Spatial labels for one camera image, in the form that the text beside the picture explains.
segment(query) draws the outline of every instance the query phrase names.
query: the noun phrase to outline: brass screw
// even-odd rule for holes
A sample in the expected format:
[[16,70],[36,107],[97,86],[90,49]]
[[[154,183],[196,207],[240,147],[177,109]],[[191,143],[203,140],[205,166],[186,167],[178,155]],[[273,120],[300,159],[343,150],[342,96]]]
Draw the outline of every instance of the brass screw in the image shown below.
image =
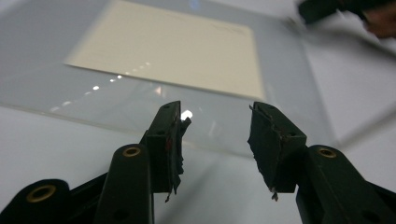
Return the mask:
[[128,147],[123,150],[122,155],[124,157],[134,157],[140,154],[140,148],[138,147]]
[[56,187],[53,185],[44,185],[38,187],[26,196],[26,201],[29,203],[39,203],[47,200],[53,193],[55,193]]
[[333,152],[332,150],[329,150],[327,148],[320,148],[318,150],[318,154],[320,154],[323,157],[330,158],[330,159],[337,157],[337,154],[335,154],[335,152]]

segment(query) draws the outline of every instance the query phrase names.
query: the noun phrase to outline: black plastic part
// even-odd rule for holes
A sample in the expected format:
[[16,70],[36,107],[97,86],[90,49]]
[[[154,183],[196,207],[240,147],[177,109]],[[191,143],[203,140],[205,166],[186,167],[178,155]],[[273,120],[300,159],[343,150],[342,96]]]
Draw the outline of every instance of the black plastic part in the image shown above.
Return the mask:
[[113,155],[94,224],[153,223],[149,151],[133,144]]
[[305,24],[312,24],[336,11],[349,11],[366,20],[363,11],[384,6],[394,0],[307,0],[298,6]]
[[100,175],[71,190],[70,214],[67,223],[92,223],[107,174]]
[[[183,132],[189,122],[183,122]],[[172,192],[172,189],[177,193],[179,175],[183,174],[181,124],[180,101],[163,105],[146,132],[145,140],[142,140],[150,154],[152,190],[155,193]]]
[[22,189],[0,215],[1,224],[64,223],[70,191],[59,179],[40,180]]
[[180,137],[184,136],[184,133],[187,131],[187,128],[190,126],[190,124],[191,124],[191,119],[190,118],[186,118],[185,120],[181,121]]
[[324,211],[320,223],[396,223],[395,214],[337,149],[310,147],[304,163]]
[[304,224],[322,223],[324,216],[318,195],[313,192],[306,192],[298,189],[296,202],[300,212],[300,218]]
[[294,192],[303,168],[306,135],[276,107],[255,102],[248,143],[272,192]]
[[371,187],[375,190],[376,194],[384,201],[384,203],[387,205],[387,207],[390,208],[390,210],[393,211],[394,214],[396,214],[396,193],[384,189],[382,187],[379,187],[378,185],[375,185],[373,183],[370,183]]

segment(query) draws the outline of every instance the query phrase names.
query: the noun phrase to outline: screw hole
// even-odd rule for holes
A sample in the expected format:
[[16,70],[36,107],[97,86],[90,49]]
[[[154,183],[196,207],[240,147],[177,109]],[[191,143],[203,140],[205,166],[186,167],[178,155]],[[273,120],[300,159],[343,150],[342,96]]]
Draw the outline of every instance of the screw hole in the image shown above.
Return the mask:
[[364,211],[361,212],[361,215],[365,219],[367,219],[367,220],[369,220],[369,221],[371,221],[373,223],[380,223],[381,222],[381,218],[379,217],[379,215],[377,215],[376,213],[374,213],[372,211],[364,210]]
[[129,213],[125,210],[119,209],[113,214],[113,218],[117,221],[123,221],[129,216]]
[[26,201],[29,203],[39,203],[47,200],[53,193],[56,187],[53,185],[44,185],[32,190],[27,196]]
[[134,156],[137,156],[139,153],[140,153],[140,148],[129,147],[129,148],[123,150],[122,155],[124,157],[134,157]]
[[324,157],[331,158],[331,159],[337,157],[337,154],[335,154],[333,151],[326,149],[326,148],[321,148],[320,150],[318,150],[318,153]]

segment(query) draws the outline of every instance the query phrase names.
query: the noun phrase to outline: beige paper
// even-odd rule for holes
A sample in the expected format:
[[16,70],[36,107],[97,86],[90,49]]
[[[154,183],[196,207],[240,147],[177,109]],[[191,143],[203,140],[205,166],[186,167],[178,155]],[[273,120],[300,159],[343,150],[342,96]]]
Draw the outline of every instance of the beige paper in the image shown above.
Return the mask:
[[114,1],[68,64],[264,98],[248,27],[131,2]]

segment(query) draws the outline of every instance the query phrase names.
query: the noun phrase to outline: human hand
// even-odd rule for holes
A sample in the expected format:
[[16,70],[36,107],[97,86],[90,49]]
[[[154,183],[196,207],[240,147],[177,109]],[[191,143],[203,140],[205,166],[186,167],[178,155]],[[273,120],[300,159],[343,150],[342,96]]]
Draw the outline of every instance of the human hand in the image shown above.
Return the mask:
[[396,38],[396,1],[364,12],[366,30],[378,38]]

